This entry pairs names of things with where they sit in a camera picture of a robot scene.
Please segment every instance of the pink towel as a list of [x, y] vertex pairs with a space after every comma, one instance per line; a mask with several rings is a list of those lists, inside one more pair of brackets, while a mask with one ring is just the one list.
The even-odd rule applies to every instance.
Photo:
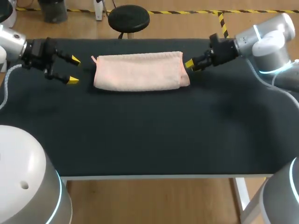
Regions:
[[93, 85], [111, 91], [172, 90], [190, 85], [182, 52], [99, 56]]

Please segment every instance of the black stool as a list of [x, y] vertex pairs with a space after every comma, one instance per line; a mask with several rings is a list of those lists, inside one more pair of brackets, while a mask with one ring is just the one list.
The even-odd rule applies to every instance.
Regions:
[[119, 6], [109, 14], [108, 23], [112, 29], [121, 33], [118, 39], [122, 39], [124, 33], [128, 34], [128, 39], [132, 39], [133, 33], [139, 32], [149, 25], [150, 15], [140, 6]]

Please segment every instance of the wooden floor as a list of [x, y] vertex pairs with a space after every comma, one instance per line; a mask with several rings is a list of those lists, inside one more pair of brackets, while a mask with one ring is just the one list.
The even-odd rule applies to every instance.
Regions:
[[[19, 0], [26, 6], [31, 0]], [[68, 8], [93, 9], [92, 0], [67, 0]], [[296, 0], [115, 0], [116, 5], [136, 4], [147, 10], [298, 9]], [[34, 0], [32, 7], [38, 7]], [[107, 8], [112, 3], [107, 0]], [[274, 14], [225, 14], [229, 35], [249, 28]], [[291, 15], [299, 30], [299, 14]], [[212, 14], [160, 15], [150, 17], [148, 28], [135, 38], [208, 38], [223, 36], [218, 17]], [[94, 14], [69, 13], [62, 24], [45, 24], [40, 12], [18, 12], [14, 27], [28, 38], [117, 38], [107, 19], [96, 22]], [[295, 59], [299, 38], [289, 44]], [[246, 179], [252, 197], [263, 178]], [[229, 179], [77, 181], [69, 192], [73, 224], [236, 224], [239, 214]]]

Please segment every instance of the glowing blue light ring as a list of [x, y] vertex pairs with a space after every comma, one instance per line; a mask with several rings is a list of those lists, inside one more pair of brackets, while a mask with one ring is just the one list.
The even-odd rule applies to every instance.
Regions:
[[253, 29], [254, 29], [254, 31], [256, 32], [256, 35], [257, 35], [258, 40], [260, 41], [262, 38], [261, 38], [260, 33], [258, 32], [258, 29], [257, 29], [256, 25], [253, 25]]
[[59, 176], [59, 174], [58, 174], [58, 172], [57, 172], [57, 171], [56, 171], [56, 173], [57, 173], [57, 176], [58, 176], [58, 179], [59, 179], [59, 188], [60, 188], [60, 192], [59, 192], [59, 198], [58, 198], [57, 205], [56, 205], [56, 207], [55, 207], [55, 209], [54, 209], [54, 211], [53, 211], [52, 215], [50, 216], [50, 218], [49, 218], [49, 219], [48, 219], [48, 221], [46, 222], [46, 224], [49, 224], [49, 223], [52, 221], [53, 217], [55, 216], [55, 214], [56, 214], [56, 212], [57, 212], [57, 210], [58, 210], [58, 207], [59, 207], [59, 204], [60, 204], [60, 201], [61, 201], [61, 195], [62, 195], [62, 184], [61, 184], [61, 179], [60, 179], [60, 176]]
[[294, 194], [297, 202], [299, 203], [299, 195], [298, 195], [298, 192], [296, 191], [294, 180], [293, 180], [293, 165], [294, 165], [295, 160], [296, 160], [296, 158], [292, 161], [292, 163], [290, 165], [289, 176], [290, 176], [290, 184], [291, 184], [291, 188], [293, 190], [293, 194]]
[[287, 64], [285, 64], [284, 66], [280, 67], [279, 69], [275, 69], [273, 71], [259, 71], [261, 74], [271, 74], [271, 73], [275, 73], [275, 72], [281, 72], [285, 69], [288, 69], [291, 65], [291, 61], [289, 61]]

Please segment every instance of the black table mat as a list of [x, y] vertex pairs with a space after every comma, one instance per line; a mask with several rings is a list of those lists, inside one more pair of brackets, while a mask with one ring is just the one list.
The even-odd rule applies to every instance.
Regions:
[[91, 55], [182, 51], [185, 62], [208, 40], [58, 40], [58, 46], [82, 66], [58, 60], [55, 71], [79, 84], [15, 71], [0, 124], [32, 134], [61, 176], [272, 174], [298, 155], [299, 112], [285, 95], [260, 85], [242, 59], [189, 72], [191, 86], [178, 90], [93, 87]]

